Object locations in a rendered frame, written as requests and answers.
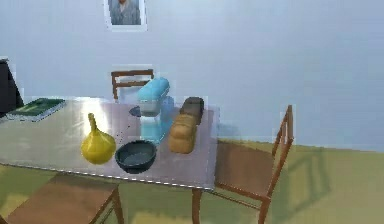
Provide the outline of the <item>yellow gourd-shaped vase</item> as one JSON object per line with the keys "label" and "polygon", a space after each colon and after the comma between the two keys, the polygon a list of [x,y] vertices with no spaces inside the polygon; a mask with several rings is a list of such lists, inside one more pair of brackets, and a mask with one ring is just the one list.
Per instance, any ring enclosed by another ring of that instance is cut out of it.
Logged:
{"label": "yellow gourd-shaped vase", "polygon": [[98,128],[93,113],[88,114],[88,121],[90,124],[90,133],[81,143],[81,155],[91,164],[105,164],[112,158],[116,151],[115,138]]}

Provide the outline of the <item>black furniture piece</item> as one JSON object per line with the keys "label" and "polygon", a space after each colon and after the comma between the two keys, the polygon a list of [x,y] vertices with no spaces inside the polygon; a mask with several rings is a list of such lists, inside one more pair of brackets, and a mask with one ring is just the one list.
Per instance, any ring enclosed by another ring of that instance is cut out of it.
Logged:
{"label": "black furniture piece", "polygon": [[6,59],[0,59],[0,118],[24,105]]}

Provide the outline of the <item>dark grey bowl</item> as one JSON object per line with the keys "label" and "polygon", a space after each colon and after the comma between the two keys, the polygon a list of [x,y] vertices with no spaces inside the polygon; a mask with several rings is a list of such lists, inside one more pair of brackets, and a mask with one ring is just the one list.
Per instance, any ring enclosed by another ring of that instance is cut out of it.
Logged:
{"label": "dark grey bowl", "polygon": [[156,146],[146,140],[135,140],[124,144],[115,152],[117,165],[129,174],[148,170],[156,159]]}

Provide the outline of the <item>brown wooden chair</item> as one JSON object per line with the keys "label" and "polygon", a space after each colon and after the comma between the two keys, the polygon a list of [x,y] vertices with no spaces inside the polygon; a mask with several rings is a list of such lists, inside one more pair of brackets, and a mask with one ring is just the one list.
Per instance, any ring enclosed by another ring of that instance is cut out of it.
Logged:
{"label": "brown wooden chair", "polygon": [[[129,80],[129,81],[118,81],[121,77],[136,77],[136,76],[148,76],[147,80]],[[154,78],[153,69],[145,70],[128,70],[128,71],[112,71],[111,82],[112,82],[112,93],[115,101],[118,100],[118,89],[126,87],[142,87]]]}
{"label": "brown wooden chair", "polygon": [[259,206],[217,191],[212,195],[257,210],[258,224],[265,224],[274,189],[294,142],[293,128],[293,107],[288,105],[270,152],[223,141],[218,145],[215,187],[259,201]]}
{"label": "brown wooden chair", "polygon": [[35,191],[0,224],[104,224],[111,211],[124,224],[118,184],[57,174]]}

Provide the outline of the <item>light blue stand mixer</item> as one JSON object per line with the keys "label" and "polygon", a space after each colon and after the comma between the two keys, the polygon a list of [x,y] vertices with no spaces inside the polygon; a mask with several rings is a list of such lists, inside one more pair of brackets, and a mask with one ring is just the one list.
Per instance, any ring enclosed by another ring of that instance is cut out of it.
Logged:
{"label": "light blue stand mixer", "polygon": [[162,114],[164,100],[170,89],[169,81],[158,77],[145,84],[137,95],[140,109],[140,138],[159,144],[165,136],[168,115]]}

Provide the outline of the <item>green book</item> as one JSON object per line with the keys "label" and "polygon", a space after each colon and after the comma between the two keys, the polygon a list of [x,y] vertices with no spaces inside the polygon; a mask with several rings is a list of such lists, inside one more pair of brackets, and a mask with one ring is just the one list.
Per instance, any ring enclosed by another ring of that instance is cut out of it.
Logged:
{"label": "green book", "polygon": [[64,99],[38,98],[6,114],[9,120],[40,121],[66,105]]}

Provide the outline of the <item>framed portrait picture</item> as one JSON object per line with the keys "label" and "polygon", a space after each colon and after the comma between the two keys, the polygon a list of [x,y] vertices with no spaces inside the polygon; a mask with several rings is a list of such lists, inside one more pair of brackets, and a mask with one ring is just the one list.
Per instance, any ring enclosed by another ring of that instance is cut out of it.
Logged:
{"label": "framed portrait picture", "polygon": [[103,0],[107,28],[113,32],[147,30],[145,0]]}

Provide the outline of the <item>brown bread loaf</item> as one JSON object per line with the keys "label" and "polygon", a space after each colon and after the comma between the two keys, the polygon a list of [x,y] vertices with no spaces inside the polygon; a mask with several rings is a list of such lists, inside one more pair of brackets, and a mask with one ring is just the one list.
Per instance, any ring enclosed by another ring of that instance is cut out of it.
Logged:
{"label": "brown bread loaf", "polygon": [[200,97],[188,97],[179,110],[170,128],[169,149],[174,153],[189,154],[196,141],[197,127],[201,124],[204,100]]}

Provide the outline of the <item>grey metal dining table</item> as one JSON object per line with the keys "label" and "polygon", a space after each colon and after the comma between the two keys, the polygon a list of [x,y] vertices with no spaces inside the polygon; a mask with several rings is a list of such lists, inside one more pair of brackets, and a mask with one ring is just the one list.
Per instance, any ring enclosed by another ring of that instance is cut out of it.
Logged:
{"label": "grey metal dining table", "polygon": [[98,126],[124,145],[141,139],[140,119],[129,114],[129,104],[96,99],[69,100],[59,111],[39,122],[5,120],[0,123],[0,164],[53,171],[104,181],[112,179],[177,186],[192,190],[192,223],[200,224],[201,194],[214,188],[217,139],[214,129],[219,112],[203,112],[197,128],[197,143],[190,154],[168,149],[166,140],[157,147],[152,166],[139,174],[122,170],[114,159],[104,165],[87,162],[80,144],[90,132],[88,114],[95,114]]}

